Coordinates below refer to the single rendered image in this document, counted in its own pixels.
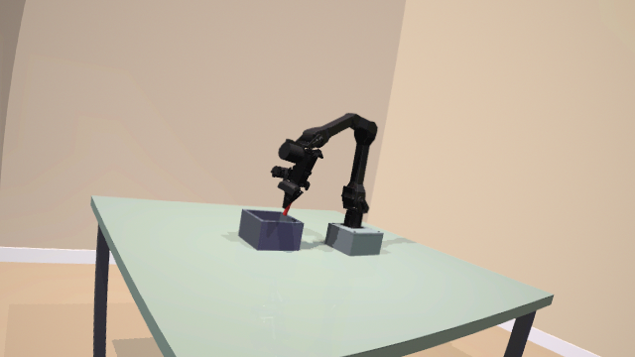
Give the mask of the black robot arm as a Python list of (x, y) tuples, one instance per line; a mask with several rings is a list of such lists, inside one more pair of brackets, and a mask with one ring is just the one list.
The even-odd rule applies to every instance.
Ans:
[[(364, 229), (361, 227), (363, 214), (368, 213), (370, 208), (365, 200), (366, 191), (363, 183), (370, 145), (377, 134), (377, 126), (374, 122), (358, 114), (347, 113), (323, 126), (306, 129), (296, 141), (286, 139), (279, 148), (278, 155), (281, 160), (312, 170), (317, 159), (323, 159), (321, 150), (313, 150), (313, 148), (321, 148), (330, 137), (348, 127), (354, 130), (356, 149), (350, 182), (342, 189), (343, 208), (348, 210), (346, 210), (344, 224), (341, 225), (351, 229)], [(275, 166), (271, 170), (272, 178), (288, 180), (292, 170), (291, 167)]]

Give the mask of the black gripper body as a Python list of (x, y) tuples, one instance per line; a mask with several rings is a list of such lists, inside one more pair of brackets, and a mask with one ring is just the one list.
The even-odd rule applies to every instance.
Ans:
[(288, 180), (280, 181), (277, 188), (295, 196), (301, 190), (300, 187), (304, 187), (305, 190), (309, 189), (310, 182), (308, 178), (312, 174), (312, 170), (308, 170), (298, 164), (295, 164), (292, 169)]

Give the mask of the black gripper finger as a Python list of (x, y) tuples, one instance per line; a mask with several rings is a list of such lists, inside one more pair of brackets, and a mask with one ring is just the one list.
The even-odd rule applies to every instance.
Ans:
[[(304, 193), (304, 192), (303, 192), (303, 191), (301, 191), (301, 190), (299, 190), (299, 192), (298, 192), (299, 196), (300, 196), (300, 195), (302, 195), (303, 193)], [(299, 197), (299, 196), (298, 196), (298, 197)], [(298, 197), (297, 197), (297, 198), (298, 198)], [(297, 198), (296, 198), (296, 199), (297, 199)], [(296, 199), (295, 199), (295, 200), (296, 200)], [(294, 201), (295, 201), (295, 200), (294, 200)], [(294, 202), (294, 201), (293, 201), (293, 202)], [(292, 202), (292, 203), (293, 203), (293, 202)]]
[(284, 191), (284, 200), (283, 200), (283, 208), (287, 208), (298, 196), (299, 194), (293, 196)]

